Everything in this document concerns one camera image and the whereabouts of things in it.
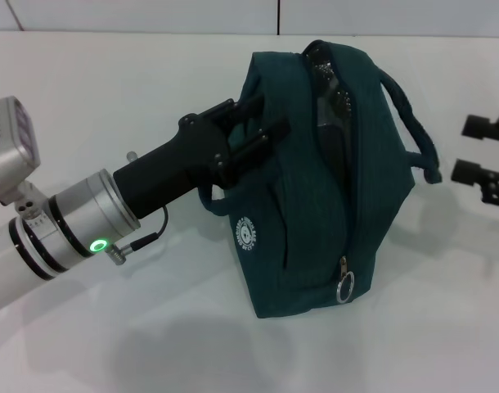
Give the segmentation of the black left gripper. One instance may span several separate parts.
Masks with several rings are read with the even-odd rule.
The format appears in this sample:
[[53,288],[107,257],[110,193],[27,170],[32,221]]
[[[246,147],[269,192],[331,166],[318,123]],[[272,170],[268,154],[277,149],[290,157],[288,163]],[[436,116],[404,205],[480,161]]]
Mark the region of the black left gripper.
[[279,120],[231,149],[227,135],[238,124],[260,116],[263,95],[228,99],[207,111],[179,121],[177,134],[164,145],[113,173],[121,197],[137,217],[146,217],[190,190],[215,180],[234,187],[257,169],[290,133],[288,120]]

